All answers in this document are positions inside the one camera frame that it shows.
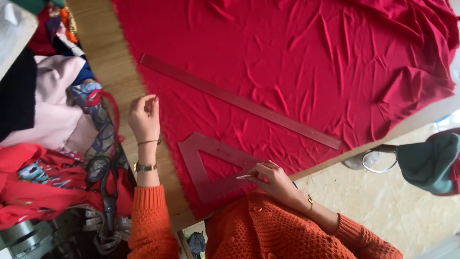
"sweater sleeve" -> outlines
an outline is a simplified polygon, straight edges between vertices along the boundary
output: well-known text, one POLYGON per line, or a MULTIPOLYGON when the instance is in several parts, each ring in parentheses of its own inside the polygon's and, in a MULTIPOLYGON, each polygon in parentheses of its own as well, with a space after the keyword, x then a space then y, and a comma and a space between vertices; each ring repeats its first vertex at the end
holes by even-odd
POLYGON ((179 244, 169 223, 163 185, 134 189, 129 259, 179 258, 179 244))
POLYGON ((353 220, 339 214, 334 233, 358 259, 402 259, 403 254, 390 243, 353 220))

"green fabric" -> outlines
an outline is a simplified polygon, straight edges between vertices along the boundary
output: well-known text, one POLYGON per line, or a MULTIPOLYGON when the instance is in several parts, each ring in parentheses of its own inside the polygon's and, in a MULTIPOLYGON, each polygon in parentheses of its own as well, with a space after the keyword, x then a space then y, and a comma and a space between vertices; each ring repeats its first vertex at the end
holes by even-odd
POLYGON ((64 8, 63 0, 10 0, 34 15, 38 15, 48 2, 53 2, 59 8, 64 8))
POLYGON ((454 133, 396 148, 396 157, 404 179, 433 194, 453 191, 449 179, 450 166, 459 153, 460 135, 454 133))

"orange button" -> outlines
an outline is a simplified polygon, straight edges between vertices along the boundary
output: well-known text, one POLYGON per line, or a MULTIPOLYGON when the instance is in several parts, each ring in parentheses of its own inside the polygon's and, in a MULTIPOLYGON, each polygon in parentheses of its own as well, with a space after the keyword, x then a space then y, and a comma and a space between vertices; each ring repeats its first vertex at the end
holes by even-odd
POLYGON ((268 253, 267 257, 268 257, 268 259, 277 259, 276 255, 274 253, 268 253))

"woman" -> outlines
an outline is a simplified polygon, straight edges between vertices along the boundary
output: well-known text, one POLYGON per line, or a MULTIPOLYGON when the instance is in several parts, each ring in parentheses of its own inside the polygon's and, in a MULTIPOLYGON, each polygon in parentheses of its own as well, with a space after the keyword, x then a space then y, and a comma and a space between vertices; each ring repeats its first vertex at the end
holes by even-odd
MULTIPOLYGON (((129 258, 178 258, 155 166, 158 108, 158 97, 147 95, 132 103, 128 115, 139 143, 138 164, 152 166, 138 172, 129 258)), ((263 191, 249 193, 209 219, 206 258, 403 258, 368 229, 315 203, 275 163, 257 164, 249 175, 247 180, 263 191)))

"orange knit cardigan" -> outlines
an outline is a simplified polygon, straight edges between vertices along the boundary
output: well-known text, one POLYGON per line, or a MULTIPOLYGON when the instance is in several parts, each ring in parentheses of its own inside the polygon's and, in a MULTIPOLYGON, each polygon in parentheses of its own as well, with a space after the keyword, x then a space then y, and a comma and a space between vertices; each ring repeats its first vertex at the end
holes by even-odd
MULTIPOLYGON (((206 225, 206 258, 396 259, 400 251, 340 215, 333 235, 262 191, 248 194, 206 225)), ((135 188, 129 247, 134 258, 178 258, 162 185, 135 188)))

